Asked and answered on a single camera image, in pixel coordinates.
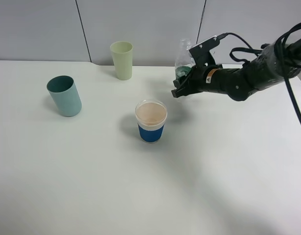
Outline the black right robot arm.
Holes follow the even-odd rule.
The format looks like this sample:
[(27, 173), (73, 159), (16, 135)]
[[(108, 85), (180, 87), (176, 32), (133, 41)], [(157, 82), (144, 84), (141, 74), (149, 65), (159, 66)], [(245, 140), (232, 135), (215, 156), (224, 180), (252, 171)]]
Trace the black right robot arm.
[(187, 75), (173, 81), (174, 98), (201, 92), (226, 94), (235, 101), (244, 101), (258, 91), (290, 79), (301, 72), (301, 39), (288, 44), (291, 33), (301, 30), (301, 23), (292, 27), (273, 44), (263, 44), (260, 50), (236, 47), (231, 52), (253, 53), (253, 61), (241, 59), (240, 69), (225, 69), (217, 64), (210, 50), (228, 34), (213, 36), (189, 49), (195, 65)]

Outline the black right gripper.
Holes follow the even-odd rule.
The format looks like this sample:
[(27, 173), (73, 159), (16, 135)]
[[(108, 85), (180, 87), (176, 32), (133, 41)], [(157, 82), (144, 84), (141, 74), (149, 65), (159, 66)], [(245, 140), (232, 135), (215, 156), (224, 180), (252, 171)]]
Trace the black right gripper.
[[(189, 81), (185, 81), (193, 70)], [(235, 101), (245, 101), (253, 94), (253, 87), (242, 69), (177, 67), (175, 76), (175, 89), (171, 91), (174, 98), (209, 92), (226, 94)]]

